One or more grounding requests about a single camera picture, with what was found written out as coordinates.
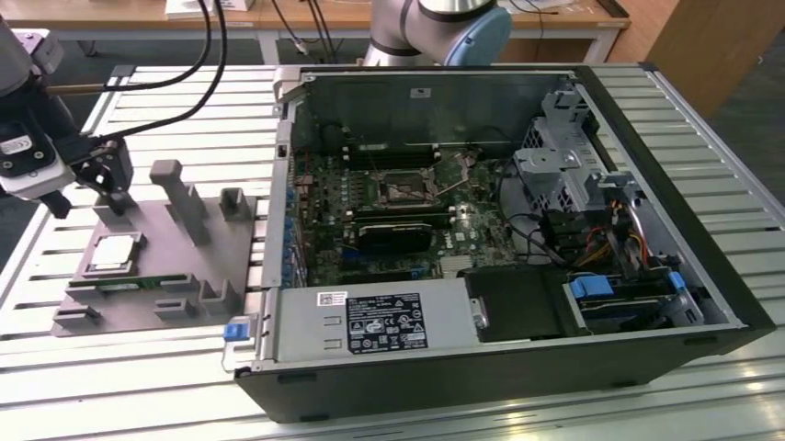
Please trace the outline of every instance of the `blue latch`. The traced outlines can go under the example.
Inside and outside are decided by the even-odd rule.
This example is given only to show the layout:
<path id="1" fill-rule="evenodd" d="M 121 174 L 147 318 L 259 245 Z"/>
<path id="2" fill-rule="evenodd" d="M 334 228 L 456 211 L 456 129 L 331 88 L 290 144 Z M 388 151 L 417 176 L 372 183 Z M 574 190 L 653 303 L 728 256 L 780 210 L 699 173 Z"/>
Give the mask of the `blue latch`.
<path id="1" fill-rule="evenodd" d="M 242 342 L 250 339 L 250 324 L 249 323 L 227 323 L 223 328 L 225 342 Z"/>
<path id="2" fill-rule="evenodd" d="M 613 295 L 613 287 L 605 276 L 581 276 L 569 282 L 573 297 L 576 299 L 602 297 Z"/>
<path id="3" fill-rule="evenodd" d="M 673 284 L 673 288 L 677 291 L 688 288 L 688 283 L 685 283 L 685 279 L 683 278 L 683 274 L 679 271 L 672 271 L 668 273 L 668 279 Z"/>

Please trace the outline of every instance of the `green circuit board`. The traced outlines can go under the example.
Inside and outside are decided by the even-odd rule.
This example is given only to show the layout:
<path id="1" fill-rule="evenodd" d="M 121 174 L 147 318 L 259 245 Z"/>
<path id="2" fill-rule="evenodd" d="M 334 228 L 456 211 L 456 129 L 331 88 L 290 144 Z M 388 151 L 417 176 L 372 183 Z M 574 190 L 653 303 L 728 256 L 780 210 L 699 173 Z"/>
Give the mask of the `green circuit board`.
<path id="1" fill-rule="evenodd" d="M 450 256 L 469 256 L 473 266 L 517 261 L 510 233 L 492 200 L 497 179 L 492 162 L 470 161 L 472 167 L 461 166 L 461 154 L 461 149 L 442 151 L 445 159 L 428 169 L 385 171 L 349 170 L 338 157 L 297 158 L 309 286 L 385 281 L 408 274 L 412 279 L 442 278 L 441 262 Z M 394 213 L 396 207 L 412 206 L 444 207 L 449 212 L 434 214 L 446 224 L 432 230 L 428 251 L 364 254 L 355 246 L 355 219 L 347 212 L 393 208 L 389 211 Z"/>

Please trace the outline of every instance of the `power supply label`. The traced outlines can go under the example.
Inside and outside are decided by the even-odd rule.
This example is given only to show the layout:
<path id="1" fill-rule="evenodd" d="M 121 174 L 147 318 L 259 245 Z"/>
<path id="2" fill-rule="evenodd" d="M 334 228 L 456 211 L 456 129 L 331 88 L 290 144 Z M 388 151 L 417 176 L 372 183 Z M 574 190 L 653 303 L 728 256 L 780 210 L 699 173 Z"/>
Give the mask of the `power supply label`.
<path id="1" fill-rule="evenodd" d="M 346 299 L 346 329 L 353 354 L 425 349 L 426 318 L 420 294 Z"/>

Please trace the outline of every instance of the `slotted metal surface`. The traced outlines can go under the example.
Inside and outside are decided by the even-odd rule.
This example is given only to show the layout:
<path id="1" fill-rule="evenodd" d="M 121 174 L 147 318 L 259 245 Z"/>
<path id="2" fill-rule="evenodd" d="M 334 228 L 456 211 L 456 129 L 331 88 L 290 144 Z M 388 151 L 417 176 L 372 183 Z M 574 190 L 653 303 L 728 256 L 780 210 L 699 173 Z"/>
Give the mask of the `slotted metal surface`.
<path id="1" fill-rule="evenodd" d="M 141 68 L 131 81 L 157 81 L 182 70 Z M 206 89 L 210 71 L 205 68 L 181 85 L 102 98 L 95 112 L 98 131 L 185 110 Z M 0 310 L 0 439 L 643 441 L 785 436 L 781 208 L 689 116 L 679 97 L 664 92 L 667 86 L 657 86 L 656 78 L 637 66 L 597 67 L 596 71 L 780 325 L 773 334 L 636 388 L 279 425 L 265 418 L 221 369 L 219 326 L 68 339 L 48 336 L 63 287 L 96 221 L 88 208 L 95 195 L 74 187 L 67 193 L 78 208 L 67 220 L 38 213 L 0 278 L 0 286 L 8 287 L 2 291 Z M 263 110 L 273 106 L 271 78 L 267 67 L 233 68 L 203 111 L 205 119 L 129 139 L 138 167 L 137 199 L 163 198 L 147 178 L 153 161 L 163 158 L 189 165 L 185 180 L 197 183 L 203 196 L 241 186 L 266 197 L 275 141 L 275 119 Z M 618 152 L 613 147 L 610 151 L 624 169 Z M 262 202 L 258 240 L 266 233 L 267 205 Z M 250 259 L 261 264 L 263 256 L 265 242 L 258 242 Z M 11 270 L 14 259 L 19 271 Z M 250 308 L 259 301 L 261 280 L 262 267 L 254 266 Z"/>

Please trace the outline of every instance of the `black cable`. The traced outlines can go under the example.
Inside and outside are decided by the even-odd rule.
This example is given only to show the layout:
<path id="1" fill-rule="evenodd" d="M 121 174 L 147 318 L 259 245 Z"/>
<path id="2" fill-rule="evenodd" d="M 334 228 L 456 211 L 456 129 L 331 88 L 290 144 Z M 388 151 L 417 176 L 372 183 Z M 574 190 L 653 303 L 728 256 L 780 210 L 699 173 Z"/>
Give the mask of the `black cable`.
<path id="1" fill-rule="evenodd" d="M 327 36 L 327 44 L 330 45 L 330 52 L 333 56 L 333 63 L 338 62 L 338 53 L 335 51 L 335 46 L 333 45 L 333 37 L 330 36 L 330 28 L 327 27 L 327 20 L 325 20 L 325 14 L 322 13 L 322 6 L 319 5 L 319 0 L 309 0 L 317 6 L 317 14 L 319 15 L 319 19 L 322 20 L 322 27 L 325 28 L 325 34 Z"/>
<path id="2" fill-rule="evenodd" d="M 533 243 L 537 248 L 540 248 L 552 258 L 552 261 L 558 265 L 558 266 L 564 266 L 566 268 L 572 268 L 573 265 L 569 264 L 569 262 L 565 260 L 565 258 L 558 255 L 558 253 L 546 245 L 544 244 L 541 241 L 538 241 L 537 239 L 534 239 L 532 237 L 532 234 L 525 233 L 521 228 L 518 228 L 516 225 L 513 225 L 513 223 L 510 222 L 510 220 L 520 216 L 524 215 L 524 213 L 521 214 L 516 214 L 510 217 L 508 217 L 505 215 L 505 209 L 502 208 L 502 184 L 505 183 L 505 171 L 508 169 L 508 167 L 513 164 L 514 158 L 510 157 L 510 159 L 506 161 L 505 165 L 502 166 L 502 173 L 500 174 L 500 179 L 497 182 L 497 188 L 496 188 L 496 201 L 497 201 L 497 205 L 500 207 L 500 215 L 502 217 L 502 219 L 505 220 L 506 224 L 509 225 L 510 229 L 513 230 L 514 233 L 517 233 L 520 235 L 520 237 L 522 237 L 526 241 L 529 241 L 529 243 Z"/>
<path id="3" fill-rule="evenodd" d="M 516 0 L 510 0 L 510 4 L 518 9 L 521 12 L 526 14 L 537 14 L 537 21 L 540 22 L 540 38 L 537 39 L 537 46 L 536 46 L 536 62 L 540 59 L 540 46 L 542 45 L 542 39 L 545 39 L 545 23 L 542 22 L 542 16 L 558 16 L 558 12 L 542 12 L 540 6 L 532 3 L 532 0 L 524 0 L 529 6 L 532 6 L 536 11 L 530 11 L 529 9 L 524 9 L 516 3 Z"/>
<path id="4" fill-rule="evenodd" d="M 115 133 L 110 133 L 107 135 L 101 135 L 92 139 L 94 145 L 102 145 L 107 141 L 117 140 L 119 138 L 127 137 L 130 135 L 135 135 L 137 133 L 142 133 L 143 131 L 158 129 L 159 127 L 169 126 L 170 124 L 175 124 L 190 117 L 205 107 L 207 100 L 213 96 L 219 87 L 221 78 L 223 77 L 223 70 L 226 69 L 226 57 L 229 52 L 229 38 L 227 38 L 227 29 L 226 29 L 226 16 L 223 15 L 223 6 L 221 2 L 215 3 L 217 12 L 219 14 L 219 26 L 221 26 L 221 54 L 219 54 L 219 66 L 217 68 L 217 76 L 213 78 L 213 82 L 205 91 L 205 95 L 199 99 L 199 102 L 194 105 L 194 107 L 177 117 L 171 117 L 167 119 L 162 119 L 159 121 L 150 122 L 143 124 L 142 126 L 133 127 L 130 129 L 119 130 Z"/>
<path id="5" fill-rule="evenodd" d="M 197 73 L 197 71 L 199 71 L 202 66 L 205 66 L 205 61 L 207 60 L 207 54 L 210 53 L 210 48 L 213 45 L 213 26 L 210 24 L 210 12 L 207 11 L 207 4 L 205 3 L 205 0 L 198 0 L 198 2 L 205 17 L 205 45 L 197 63 L 194 63 L 194 65 L 190 67 L 187 71 L 185 71 L 177 77 L 170 78 L 169 80 L 157 83 L 145 83 L 141 85 L 105 85 L 105 92 L 129 92 L 134 90 L 161 89 L 162 87 L 175 85 L 179 82 L 189 79 Z"/>
<path id="6" fill-rule="evenodd" d="M 339 51 L 341 51 L 341 46 L 343 46 L 343 42 L 346 41 L 346 39 L 341 39 L 339 44 L 335 46 L 335 56 L 338 57 L 339 55 Z"/>
<path id="7" fill-rule="evenodd" d="M 314 9 L 314 3 L 310 0 L 306 0 L 309 3 L 309 9 L 310 9 L 310 16 L 313 17 L 314 20 L 314 25 L 317 26 L 317 32 L 319 33 L 319 41 L 322 42 L 322 49 L 325 49 L 325 56 L 327 57 L 327 60 L 330 61 L 330 50 L 327 49 L 327 43 L 325 41 L 325 34 L 322 33 L 322 24 L 319 23 L 319 18 L 317 17 L 317 10 Z"/>
<path id="8" fill-rule="evenodd" d="M 319 41 L 318 39 L 314 39 L 314 40 L 301 39 L 297 36 L 295 31 L 293 30 L 293 27 L 290 26 L 290 22 L 286 19 L 286 17 L 283 16 L 283 12 L 281 11 L 279 0 L 273 0 L 273 7 L 275 7 L 275 12 L 281 18 L 281 23 L 283 23 L 283 27 L 289 31 L 290 36 L 293 37 L 294 43 L 315 43 L 317 41 Z"/>

